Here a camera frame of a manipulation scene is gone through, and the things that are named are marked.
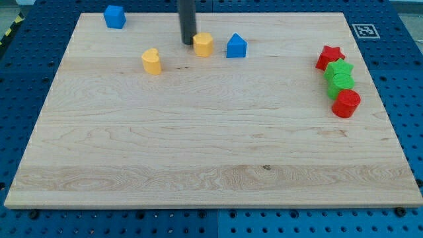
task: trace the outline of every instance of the green block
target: green block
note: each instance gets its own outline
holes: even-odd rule
[[[323,77],[330,81],[339,73],[351,75],[352,68],[354,68],[354,65],[351,63],[347,63],[343,59],[338,59],[335,62],[328,63],[328,67],[326,68]]]
[[[352,89],[354,87],[354,80],[351,75],[345,73],[336,74],[328,85],[328,96],[335,100],[341,90]]]

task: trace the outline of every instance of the wood grain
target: wood grain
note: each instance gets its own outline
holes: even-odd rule
[[[209,58],[180,43],[176,14],[126,16],[116,30],[81,15],[8,208],[423,205],[342,14],[198,14],[215,41]],[[234,32],[245,59],[225,58]],[[314,68],[325,44],[355,66],[362,104],[347,120]],[[152,47],[160,76],[142,68]]]

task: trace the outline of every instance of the wooden table surface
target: wooden table surface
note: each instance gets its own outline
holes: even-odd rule
[[[9,191],[8,208],[378,208],[422,196],[342,13],[82,14]],[[248,57],[227,59],[234,32]],[[330,110],[325,44],[355,65],[362,103]],[[159,50],[163,73],[142,53]]]

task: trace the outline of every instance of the red star block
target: red star block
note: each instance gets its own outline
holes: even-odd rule
[[[339,47],[323,46],[323,51],[317,61],[316,68],[326,70],[328,63],[339,59],[345,60],[345,56],[341,53]]]

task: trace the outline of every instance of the blue cube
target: blue cube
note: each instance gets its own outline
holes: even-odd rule
[[[246,54],[247,42],[234,33],[226,45],[226,58],[245,58]]]
[[[107,6],[104,19],[108,28],[122,29],[126,22],[124,8],[121,6]]]

